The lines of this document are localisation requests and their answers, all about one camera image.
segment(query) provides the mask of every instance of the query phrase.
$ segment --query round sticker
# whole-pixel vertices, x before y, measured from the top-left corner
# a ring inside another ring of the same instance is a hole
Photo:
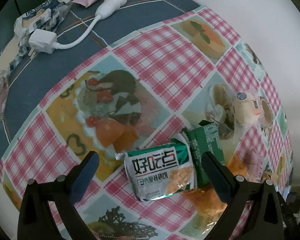
[[[240,100],[245,100],[247,98],[246,93],[237,93],[237,98]]]

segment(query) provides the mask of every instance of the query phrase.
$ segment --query orange snack package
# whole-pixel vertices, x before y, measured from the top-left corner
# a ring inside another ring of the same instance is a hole
[[[248,172],[240,156],[235,153],[229,163],[226,165],[234,175],[247,177]],[[203,232],[210,230],[218,221],[221,214],[227,207],[227,204],[220,201],[216,191],[211,184],[204,189],[188,190],[182,193],[197,209],[202,225]]]

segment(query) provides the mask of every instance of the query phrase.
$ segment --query white power adapter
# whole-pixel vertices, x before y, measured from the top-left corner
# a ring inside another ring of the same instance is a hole
[[[57,42],[57,35],[41,29],[36,29],[29,38],[31,49],[52,54],[53,44]]]
[[[57,42],[57,35],[54,32],[36,29],[29,38],[31,50],[46,52],[52,54],[54,49],[70,49],[79,44],[85,37],[88,36],[92,28],[99,20],[103,20],[113,14],[127,0],[105,0],[97,9],[95,18],[85,32],[74,42],[70,44],[60,44]]]

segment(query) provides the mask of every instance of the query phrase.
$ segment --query green snack package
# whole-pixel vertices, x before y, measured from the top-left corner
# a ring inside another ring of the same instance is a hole
[[[210,151],[217,160],[224,165],[225,159],[221,148],[221,143],[218,134],[218,128],[213,122],[202,120],[198,127],[192,131],[183,128],[182,134],[188,139],[190,151],[194,162],[194,167],[197,175],[197,186],[204,188],[209,179],[201,166],[202,154]]]
[[[161,199],[195,187],[189,145],[181,134],[164,145],[120,153],[133,192],[139,201]]]

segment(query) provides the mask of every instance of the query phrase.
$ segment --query printed dessert picture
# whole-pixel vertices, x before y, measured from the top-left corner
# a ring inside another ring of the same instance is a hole
[[[285,112],[283,111],[282,106],[278,113],[278,123],[280,126],[282,137],[285,138],[287,135],[287,131],[288,131],[288,121],[287,121],[287,116],[286,116]]]
[[[13,203],[13,205],[16,207],[16,209],[18,209],[20,211],[22,200],[19,197],[19,195],[17,194],[17,192],[15,191],[15,189],[6,173],[3,176],[2,186],[3,186],[4,191],[10,198],[11,202]]]
[[[107,195],[101,195],[86,211],[83,220],[96,239],[166,239],[167,233],[137,219]],[[69,239],[66,230],[61,231]]]
[[[247,43],[243,42],[240,42],[235,48],[237,49],[243,60],[249,65],[256,78],[258,78],[259,81],[262,81],[266,72],[263,64],[261,63],[258,56],[254,53],[252,48]]]
[[[215,73],[182,113],[194,128],[199,127],[201,120],[217,125],[226,163],[233,156],[242,135],[239,128],[234,132],[232,93],[223,78]]]
[[[79,159],[99,153],[96,176],[104,181],[122,165],[115,154],[140,146],[169,112],[109,56],[61,93],[47,114]]]
[[[271,107],[269,106],[266,96],[264,95],[262,90],[261,90],[260,100],[261,100],[262,109],[263,109],[264,115],[265,115],[265,121],[262,124],[262,126],[258,125],[257,129],[259,131],[259,134],[261,135],[264,145],[266,147],[269,147],[269,142],[270,142],[270,138],[271,138],[271,133],[272,133],[272,128],[274,125],[275,117],[271,110]]]
[[[213,63],[216,63],[229,48],[228,42],[198,16],[172,27],[187,37]]]

